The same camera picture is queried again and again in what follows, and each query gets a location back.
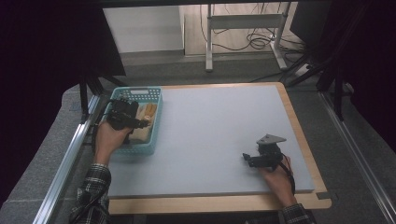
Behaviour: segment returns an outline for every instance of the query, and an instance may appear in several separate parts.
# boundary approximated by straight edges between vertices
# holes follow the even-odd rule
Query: hand
[[[282,163],[285,164],[292,173],[290,157],[284,157]],[[270,172],[267,168],[259,168],[259,171],[265,182],[267,182],[268,187],[279,199],[279,202],[283,207],[297,204],[297,200],[291,192],[291,183],[289,178],[282,167],[277,166],[273,172]]]
[[[108,165],[111,154],[121,146],[125,136],[131,131],[130,128],[124,128],[116,131],[107,121],[99,124],[99,130],[95,141],[94,163]]]

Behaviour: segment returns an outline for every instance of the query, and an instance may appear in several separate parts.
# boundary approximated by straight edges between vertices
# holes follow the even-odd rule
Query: white surface
[[[119,53],[183,49],[178,6],[104,8]]]
[[[110,197],[249,194],[269,189],[242,153],[267,133],[284,137],[298,191],[314,189],[276,86],[163,90],[154,155],[114,155]]]

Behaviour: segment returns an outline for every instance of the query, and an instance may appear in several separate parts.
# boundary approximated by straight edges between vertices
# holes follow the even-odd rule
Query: turquoise basket
[[[161,113],[163,111],[163,97],[161,87],[118,87],[114,89],[110,99],[127,99],[129,103],[137,101],[140,105],[153,103],[157,104],[155,120],[152,125],[149,140],[143,144],[123,144],[117,149],[115,154],[122,155],[152,155],[155,151],[157,142],[158,129],[161,121]],[[111,109],[111,104],[107,106],[105,114]]]

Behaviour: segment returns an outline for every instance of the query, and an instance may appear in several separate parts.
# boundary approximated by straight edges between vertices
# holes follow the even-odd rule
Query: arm
[[[285,157],[283,164],[291,170],[290,158]],[[310,224],[312,220],[305,212],[302,204],[297,203],[296,198],[291,192],[291,184],[286,175],[286,172],[277,167],[273,172],[268,171],[266,168],[259,168],[265,182],[268,184],[270,190],[279,199],[282,205],[282,214],[288,224]]]
[[[108,223],[107,190],[111,174],[107,168],[111,154],[122,144],[131,129],[115,131],[108,122],[99,125],[93,164],[80,188],[76,206],[70,214],[70,223]]]

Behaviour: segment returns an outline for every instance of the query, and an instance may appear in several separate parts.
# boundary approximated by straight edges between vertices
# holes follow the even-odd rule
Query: plaid sleeve
[[[311,218],[305,212],[302,204],[297,203],[295,205],[285,207],[282,209],[283,217],[287,224],[311,224]]]
[[[111,183],[111,174],[108,168],[103,164],[93,164],[85,175],[85,180],[80,188],[76,199],[76,206],[70,214],[70,222],[80,216],[77,223],[108,223],[109,213],[107,190]],[[103,195],[96,200],[87,209],[84,208],[99,193]]]

